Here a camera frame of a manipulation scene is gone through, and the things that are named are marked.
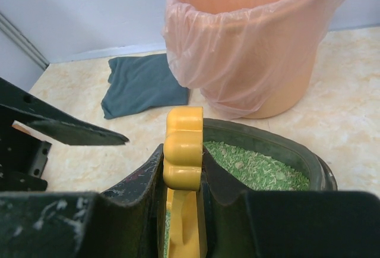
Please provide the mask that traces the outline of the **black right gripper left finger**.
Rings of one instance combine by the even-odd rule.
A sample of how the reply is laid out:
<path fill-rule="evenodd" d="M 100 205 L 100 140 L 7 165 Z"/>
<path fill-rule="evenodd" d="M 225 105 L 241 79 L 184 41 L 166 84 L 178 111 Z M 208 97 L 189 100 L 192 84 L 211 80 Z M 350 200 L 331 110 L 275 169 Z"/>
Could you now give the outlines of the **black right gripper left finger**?
<path fill-rule="evenodd" d="M 108 190 L 3 192 L 2 257 L 162 257 L 163 146 Z"/>

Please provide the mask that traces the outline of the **dark green litter box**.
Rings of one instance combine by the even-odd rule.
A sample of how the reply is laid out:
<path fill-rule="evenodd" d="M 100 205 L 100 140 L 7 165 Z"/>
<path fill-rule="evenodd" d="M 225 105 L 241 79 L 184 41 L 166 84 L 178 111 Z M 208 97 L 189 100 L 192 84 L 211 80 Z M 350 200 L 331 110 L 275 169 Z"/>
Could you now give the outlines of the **dark green litter box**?
<path fill-rule="evenodd" d="M 169 188 L 163 182 L 163 146 L 104 192 L 115 202 L 96 257 L 248 257 L 250 191 L 335 191 L 328 165 L 305 146 L 276 134 L 216 119 L 204 121 L 201 188 L 181 211 L 183 242 L 174 245 L 167 219 Z"/>

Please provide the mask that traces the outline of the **yellow plastic litter scoop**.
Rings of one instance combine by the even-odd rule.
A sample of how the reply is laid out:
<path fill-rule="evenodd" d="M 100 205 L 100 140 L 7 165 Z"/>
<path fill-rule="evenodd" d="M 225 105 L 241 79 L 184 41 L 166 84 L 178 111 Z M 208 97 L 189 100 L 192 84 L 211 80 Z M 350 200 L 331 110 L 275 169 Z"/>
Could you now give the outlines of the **yellow plastic litter scoop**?
<path fill-rule="evenodd" d="M 170 211 L 168 257 L 205 257 L 202 202 L 203 108 L 180 106 L 167 115 L 163 179 Z"/>

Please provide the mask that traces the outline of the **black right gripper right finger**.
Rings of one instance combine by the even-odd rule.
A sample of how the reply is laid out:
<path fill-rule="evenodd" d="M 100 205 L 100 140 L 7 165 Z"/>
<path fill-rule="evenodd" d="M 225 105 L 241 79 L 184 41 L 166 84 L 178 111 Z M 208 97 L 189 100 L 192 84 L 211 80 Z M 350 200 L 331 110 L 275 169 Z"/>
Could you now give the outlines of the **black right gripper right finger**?
<path fill-rule="evenodd" d="M 378 257 L 379 198 L 362 191 L 254 191 L 203 153 L 201 257 Z"/>

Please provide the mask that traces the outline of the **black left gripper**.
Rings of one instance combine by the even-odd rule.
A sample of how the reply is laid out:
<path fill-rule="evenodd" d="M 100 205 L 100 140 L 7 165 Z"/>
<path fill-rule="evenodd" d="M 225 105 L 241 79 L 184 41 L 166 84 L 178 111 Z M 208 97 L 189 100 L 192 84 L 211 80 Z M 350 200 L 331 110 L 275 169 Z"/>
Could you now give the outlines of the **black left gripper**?
<path fill-rule="evenodd" d="M 1 79 L 1 191 L 46 191 L 42 174 L 51 144 L 18 121 L 70 146 L 120 146 L 124 135 L 81 121 Z"/>

